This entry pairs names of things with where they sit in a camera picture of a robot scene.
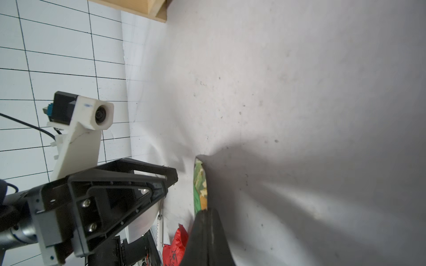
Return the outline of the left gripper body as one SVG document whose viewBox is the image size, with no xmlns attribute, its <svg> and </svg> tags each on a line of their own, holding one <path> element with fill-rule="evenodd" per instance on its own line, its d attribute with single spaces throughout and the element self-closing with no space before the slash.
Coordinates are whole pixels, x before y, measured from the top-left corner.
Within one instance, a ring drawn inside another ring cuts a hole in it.
<svg viewBox="0 0 426 266">
<path fill-rule="evenodd" d="M 87 256 L 87 182 L 67 177 L 31 189 L 27 194 L 32 225 L 47 266 L 62 266 L 69 256 Z"/>
</svg>

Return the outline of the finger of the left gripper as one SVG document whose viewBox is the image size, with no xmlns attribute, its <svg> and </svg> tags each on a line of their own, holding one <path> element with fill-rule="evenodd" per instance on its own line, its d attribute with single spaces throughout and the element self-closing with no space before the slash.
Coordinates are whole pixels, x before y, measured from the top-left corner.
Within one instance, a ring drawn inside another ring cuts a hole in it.
<svg viewBox="0 0 426 266">
<path fill-rule="evenodd" d="M 94 254 L 136 218 L 165 198 L 177 170 L 122 158 L 68 176 L 77 257 Z"/>
</svg>

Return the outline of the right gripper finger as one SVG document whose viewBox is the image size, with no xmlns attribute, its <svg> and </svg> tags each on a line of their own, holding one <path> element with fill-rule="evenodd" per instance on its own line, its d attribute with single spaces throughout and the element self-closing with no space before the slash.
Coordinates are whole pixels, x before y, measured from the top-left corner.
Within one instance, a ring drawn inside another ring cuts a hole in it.
<svg viewBox="0 0 426 266">
<path fill-rule="evenodd" d="M 219 213 L 197 213 L 181 266 L 235 266 Z"/>
</svg>

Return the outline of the wooden two-tier shelf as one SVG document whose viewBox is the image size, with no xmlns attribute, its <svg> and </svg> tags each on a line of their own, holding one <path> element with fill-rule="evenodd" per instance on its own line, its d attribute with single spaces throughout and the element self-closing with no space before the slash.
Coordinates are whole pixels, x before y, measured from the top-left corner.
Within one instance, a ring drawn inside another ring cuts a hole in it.
<svg viewBox="0 0 426 266">
<path fill-rule="evenodd" d="M 165 23 L 167 21 L 166 0 L 92 0 L 116 10 Z"/>
</svg>

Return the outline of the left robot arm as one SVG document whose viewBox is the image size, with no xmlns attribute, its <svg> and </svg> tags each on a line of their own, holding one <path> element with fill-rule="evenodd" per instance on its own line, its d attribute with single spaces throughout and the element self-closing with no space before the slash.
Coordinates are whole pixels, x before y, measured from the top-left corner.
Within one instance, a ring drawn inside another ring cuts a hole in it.
<svg viewBox="0 0 426 266">
<path fill-rule="evenodd" d="M 37 244 L 47 266 L 92 256 L 177 181 L 174 168 L 130 158 L 14 194 L 1 181 L 1 251 Z"/>
</svg>

